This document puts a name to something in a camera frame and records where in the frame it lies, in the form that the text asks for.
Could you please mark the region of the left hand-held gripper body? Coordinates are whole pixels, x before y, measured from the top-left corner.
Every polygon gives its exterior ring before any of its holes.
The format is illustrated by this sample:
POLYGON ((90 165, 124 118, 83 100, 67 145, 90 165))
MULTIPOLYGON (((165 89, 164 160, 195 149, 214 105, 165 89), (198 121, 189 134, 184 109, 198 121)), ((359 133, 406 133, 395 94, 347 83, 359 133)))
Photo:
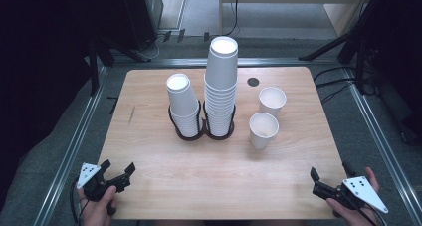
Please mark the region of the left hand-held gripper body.
POLYGON ((83 163, 77 181, 77 188, 83 189, 84 194, 90 201, 99 202, 110 186, 116 187, 116 192, 121 193, 130 185, 130 176, 116 176, 113 179, 105 179, 104 174, 100 174, 100 165, 83 163))

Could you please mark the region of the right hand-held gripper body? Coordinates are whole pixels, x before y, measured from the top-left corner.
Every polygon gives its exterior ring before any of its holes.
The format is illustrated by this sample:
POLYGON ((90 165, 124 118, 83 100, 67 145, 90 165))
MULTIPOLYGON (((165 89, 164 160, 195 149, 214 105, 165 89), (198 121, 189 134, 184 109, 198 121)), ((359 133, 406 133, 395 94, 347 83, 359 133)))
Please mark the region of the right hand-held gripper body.
POLYGON ((351 192, 338 191, 337 187, 331 187, 319 181, 314 183, 313 194, 321 199, 332 198, 350 210, 357 210, 368 205, 384 214, 389 212, 365 176, 347 178, 341 184, 346 185, 351 192))

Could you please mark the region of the white paper cup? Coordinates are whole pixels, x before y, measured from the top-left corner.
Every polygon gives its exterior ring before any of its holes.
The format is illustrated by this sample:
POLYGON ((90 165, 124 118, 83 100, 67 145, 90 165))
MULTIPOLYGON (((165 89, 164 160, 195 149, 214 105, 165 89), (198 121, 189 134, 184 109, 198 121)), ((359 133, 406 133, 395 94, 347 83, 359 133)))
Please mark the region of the white paper cup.
POLYGON ((255 149, 264 149, 279 132, 279 123, 269 113, 255 113, 249 120, 250 143, 255 149))
POLYGON ((259 92, 259 110, 277 116, 287 102, 284 91, 276 87, 266 87, 259 92))

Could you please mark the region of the tall stack of white cups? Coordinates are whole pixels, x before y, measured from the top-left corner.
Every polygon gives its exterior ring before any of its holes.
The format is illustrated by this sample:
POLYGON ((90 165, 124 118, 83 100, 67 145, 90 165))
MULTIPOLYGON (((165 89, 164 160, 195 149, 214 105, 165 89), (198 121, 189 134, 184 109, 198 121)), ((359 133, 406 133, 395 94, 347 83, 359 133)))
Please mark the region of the tall stack of white cups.
POLYGON ((208 131, 225 137, 231 129, 235 111, 238 44, 230 37, 211 41, 204 75, 205 113, 208 131))

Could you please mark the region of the person's right hand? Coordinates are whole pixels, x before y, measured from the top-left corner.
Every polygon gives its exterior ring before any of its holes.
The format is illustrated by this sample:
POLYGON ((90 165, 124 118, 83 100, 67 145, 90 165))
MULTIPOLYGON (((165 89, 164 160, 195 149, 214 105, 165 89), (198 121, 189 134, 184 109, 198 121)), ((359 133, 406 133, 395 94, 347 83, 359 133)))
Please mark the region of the person's right hand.
POLYGON ((366 215, 364 217, 357 210, 350 210, 332 198, 325 202, 344 219, 346 226, 385 226, 385 221, 368 206, 361 208, 361 211, 366 215))

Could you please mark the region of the person's left hand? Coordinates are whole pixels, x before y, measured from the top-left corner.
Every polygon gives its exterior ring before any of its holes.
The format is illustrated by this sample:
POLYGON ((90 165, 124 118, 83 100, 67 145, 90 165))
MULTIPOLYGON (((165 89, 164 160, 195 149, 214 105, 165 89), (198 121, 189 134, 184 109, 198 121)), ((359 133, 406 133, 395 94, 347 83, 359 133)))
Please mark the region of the person's left hand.
POLYGON ((111 216, 108 210, 116 210, 117 201, 114 199, 116 187, 110 186, 99 202, 89 201, 83 189, 78 189, 77 193, 84 208, 82 214, 84 226, 110 226, 111 216))

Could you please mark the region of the short stack of white cups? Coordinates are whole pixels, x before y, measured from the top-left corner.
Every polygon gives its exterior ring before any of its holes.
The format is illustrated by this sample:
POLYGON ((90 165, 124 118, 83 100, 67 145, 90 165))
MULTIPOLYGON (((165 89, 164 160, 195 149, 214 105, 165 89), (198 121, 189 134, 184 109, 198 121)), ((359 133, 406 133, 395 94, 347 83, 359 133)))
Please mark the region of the short stack of white cups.
POLYGON ((176 73, 167 79, 166 87, 170 119, 181 136, 195 137, 201 130, 200 102, 196 98, 190 79, 185 74, 176 73))

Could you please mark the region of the black metal stand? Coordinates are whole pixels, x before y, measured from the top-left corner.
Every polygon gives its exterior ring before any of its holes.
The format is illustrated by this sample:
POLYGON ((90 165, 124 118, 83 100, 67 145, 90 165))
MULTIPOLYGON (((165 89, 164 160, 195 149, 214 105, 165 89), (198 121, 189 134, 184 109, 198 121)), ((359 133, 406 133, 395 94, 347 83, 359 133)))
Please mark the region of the black metal stand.
POLYGON ((127 57, 141 63, 150 62, 151 59, 148 57, 142 57, 139 53, 136 53, 122 45, 112 41, 104 36, 91 37, 88 46, 88 57, 89 66, 91 71, 91 95, 93 96, 100 88, 100 77, 98 70, 97 58, 105 61, 108 66, 113 66, 114 58, 111 53, 111 49, 116 49, 127 57))

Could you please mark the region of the dark curtain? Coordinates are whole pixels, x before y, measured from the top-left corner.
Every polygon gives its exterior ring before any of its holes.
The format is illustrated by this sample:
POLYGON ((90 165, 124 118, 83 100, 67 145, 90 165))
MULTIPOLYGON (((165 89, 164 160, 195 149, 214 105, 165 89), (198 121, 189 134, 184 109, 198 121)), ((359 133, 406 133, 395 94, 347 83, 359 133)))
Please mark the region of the dark curtain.
POLYGON ((91 76, 70 0, 0 0, 0 210, 21 158, 91 76))
POLYGON ((370 0, 367 58, 404 142, 422 146, 422 0, 370 0))

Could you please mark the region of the black tripod stand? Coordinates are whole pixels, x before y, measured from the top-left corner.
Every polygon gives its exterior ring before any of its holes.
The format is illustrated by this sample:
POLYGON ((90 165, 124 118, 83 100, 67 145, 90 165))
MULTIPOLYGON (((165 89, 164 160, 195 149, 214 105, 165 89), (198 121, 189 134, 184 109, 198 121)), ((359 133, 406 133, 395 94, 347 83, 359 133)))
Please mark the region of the black tripod stand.
POLYGON ((348 64, 354 55, 357 55, 354 84, 363 95, 363 75, 365 56, 367 53, 367 41, 370 32, 374 29, 376 20, 379 19, 378 12, 381 10, 383 1, 384 0, 370 0, 355 25, 349 31, 316 51, 306 56, 298 57, 298 60, 312 61, 340 44, 343 44, 343 47, 337 56, 337 60, 341 64, 348 64))

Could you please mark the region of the dark cabinet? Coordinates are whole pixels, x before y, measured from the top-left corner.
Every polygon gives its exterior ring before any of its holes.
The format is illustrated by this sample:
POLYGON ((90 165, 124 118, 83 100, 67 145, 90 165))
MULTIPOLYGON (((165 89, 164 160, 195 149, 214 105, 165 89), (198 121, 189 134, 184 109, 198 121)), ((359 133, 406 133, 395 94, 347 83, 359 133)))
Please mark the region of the dark cabinet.
POLYGON ((124 0, 128 10, 134 46, 139 49, 157 38, 163 11, 162 0, 124 0))

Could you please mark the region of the aluminium floor rail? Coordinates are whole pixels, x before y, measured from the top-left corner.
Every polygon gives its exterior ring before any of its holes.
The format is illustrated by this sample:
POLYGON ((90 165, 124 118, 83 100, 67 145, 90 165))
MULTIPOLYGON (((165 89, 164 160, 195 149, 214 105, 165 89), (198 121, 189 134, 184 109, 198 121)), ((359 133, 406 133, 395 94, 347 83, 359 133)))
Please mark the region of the aluminium floor rail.
POLYGON ((405 143, 394 118, 377 95, 364 95, 357 83, 350 86, 350 91, 410 219, 415 226, 422 226, 422 200, 400 162, 398 147, 405 143))
POLYGON ((52 183, 48 188, 46 197, 38 212, 38 215, 33 223, 33 226, 47 226, 50 222, 55 207, 60 199, 60 196, 65 188, 71 169, 75 162, 76 156, 79 152, 83 139, 85 137, 88 126, 94 115, 95 109, 100 100, 104 89, 104 81, 107 77, 106 67, 100 67, 99 72, 99 88, 89 97, 89 100, 84 108, 83 114, 78 122, 78 125, 72 135, 71 141, 65 151, 64 157, 56 171, 52 183))
MULTIPOLYGON (((202 68, 207 64, 205 58, 193 59, 153 59, 146 62, 137 62, 131 59, 116 60, 119 67, 137 69, 168 69, 168 68, 202 68)), ((239 58, 239 67, 291 67, 291 66, 331 66, 338 65, 336 58, 322 58, 312 61, 300 61, 298 58, 239 58)))

